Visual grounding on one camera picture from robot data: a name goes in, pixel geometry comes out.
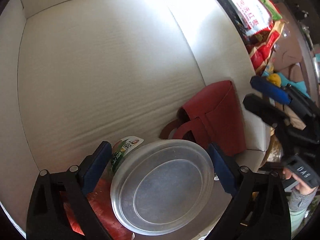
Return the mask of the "grey sleeve forearm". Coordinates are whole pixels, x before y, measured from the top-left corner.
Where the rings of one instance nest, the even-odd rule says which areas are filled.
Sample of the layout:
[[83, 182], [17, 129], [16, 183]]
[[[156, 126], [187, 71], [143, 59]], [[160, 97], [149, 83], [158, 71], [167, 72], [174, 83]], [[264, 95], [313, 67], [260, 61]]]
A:
[[316, 195], [317, 187], [308, 190], [308, 194], [303, 193], [303, 189], [294, 187], [289, 199], [289, 211], [291, 219], [291, 233], [293, 234], [302, 223], [308, 206]]

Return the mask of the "person's right hand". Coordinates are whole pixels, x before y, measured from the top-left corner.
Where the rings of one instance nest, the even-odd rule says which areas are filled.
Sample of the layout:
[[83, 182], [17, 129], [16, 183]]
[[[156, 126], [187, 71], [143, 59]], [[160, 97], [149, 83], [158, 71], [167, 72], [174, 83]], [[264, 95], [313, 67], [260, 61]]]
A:
[[285, 179], [293, 178], [298, 182], [298, 184], [296, 185], [296, 189], [302, 195], [309, 195], [318, 189], [318, 187], [311, 188], [307, 183], [301, 180], [299, 176], [291, 172], [288, 168], [283, 169], [283, 175], [285, 176]]

